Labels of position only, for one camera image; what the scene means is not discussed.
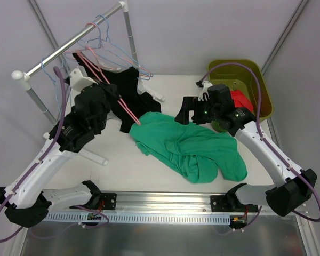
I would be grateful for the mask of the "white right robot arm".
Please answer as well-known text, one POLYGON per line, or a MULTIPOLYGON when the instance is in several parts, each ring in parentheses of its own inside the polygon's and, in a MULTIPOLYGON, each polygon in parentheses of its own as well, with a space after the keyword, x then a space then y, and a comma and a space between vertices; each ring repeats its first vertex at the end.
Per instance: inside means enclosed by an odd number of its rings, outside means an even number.
POLYGON ((235 107, 230 89, 209 83, 197 97, 185 96, 175 121, 205 124, 217 122, 257 158, 271 177, 270 186, 243 183, 231 189, 228 207, 238 212, 248 204, 267 205, 279 216, 286 216, 314 193, 317 175, 303 170, 267 137, 257 118, 246 107, 235 107))

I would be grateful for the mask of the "black tank top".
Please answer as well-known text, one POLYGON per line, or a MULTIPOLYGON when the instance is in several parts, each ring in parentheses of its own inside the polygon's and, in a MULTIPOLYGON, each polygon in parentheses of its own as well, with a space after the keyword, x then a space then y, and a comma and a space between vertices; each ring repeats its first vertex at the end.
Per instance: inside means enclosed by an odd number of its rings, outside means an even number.
MULTIPOLYGON (((86 87, 79 95, 75 96, 75 106, 71 109, 71 113, 78 121, 86 122, 94 134, 100 134, 106 127, 108 113, 112 111, 103 89, 98 87, 98 83, 105 83, 105 81, 98 81, 77 53, 73 53, 73 57, 80 66, 85 68, 89 77, 95 80, 97 84, 86 87)), ((117 85, 120 96, 137 118, 147 112, 161 112, 161 104, 155 101, 149 93, 137 93, 139 72, 135 68, 131 67, 120 73, 105 70, 102 70, 102 72, 111 84, 117 85)), ((135 121, 119 104, 112 112, 122 121, 120 131, 129 133, 135 121)))

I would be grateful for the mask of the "green tank top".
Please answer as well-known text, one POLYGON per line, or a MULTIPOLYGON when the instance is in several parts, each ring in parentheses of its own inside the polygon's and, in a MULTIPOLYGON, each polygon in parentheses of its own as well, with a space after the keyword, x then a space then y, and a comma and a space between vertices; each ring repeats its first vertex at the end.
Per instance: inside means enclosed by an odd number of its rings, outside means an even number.
POLYGON ((247 168, 238 152, 237 141, 225 133, 174 117, 148 112, 132 125, 130 136, 145 155, 152 155, 191 183, 211 183, 218 172, 229 181, 247 177, 247 168))

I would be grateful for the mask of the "red tank top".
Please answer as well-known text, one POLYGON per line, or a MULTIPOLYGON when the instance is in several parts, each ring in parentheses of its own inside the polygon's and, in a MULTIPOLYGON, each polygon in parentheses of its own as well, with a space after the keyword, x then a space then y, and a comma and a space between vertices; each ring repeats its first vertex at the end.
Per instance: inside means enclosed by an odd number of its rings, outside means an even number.
POLYGON ((243 92, 239 89, 231 90, 231 98, 234 101, 234 106, 236 108, 245 107, 250 112, 254 113, 254 107, 251 101, 243 94, 243 92))

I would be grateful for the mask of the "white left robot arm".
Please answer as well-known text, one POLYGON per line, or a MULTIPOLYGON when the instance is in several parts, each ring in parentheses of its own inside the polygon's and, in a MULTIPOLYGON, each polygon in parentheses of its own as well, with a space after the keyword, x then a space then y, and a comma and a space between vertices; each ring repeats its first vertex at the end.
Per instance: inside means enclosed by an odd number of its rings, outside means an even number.
POLYGON ((42 150, 23 174, 7 187, 0 187, 0 204, 11 223, 30 228, 48 213, 79 205, 95 210, 100 189, 83 181, 68 189, 46 190, 45 186, 84 146, 106 127, 111 104, 120 96, 115 84, 94 83, 75 96, 71 112, 49 132, 42 150))

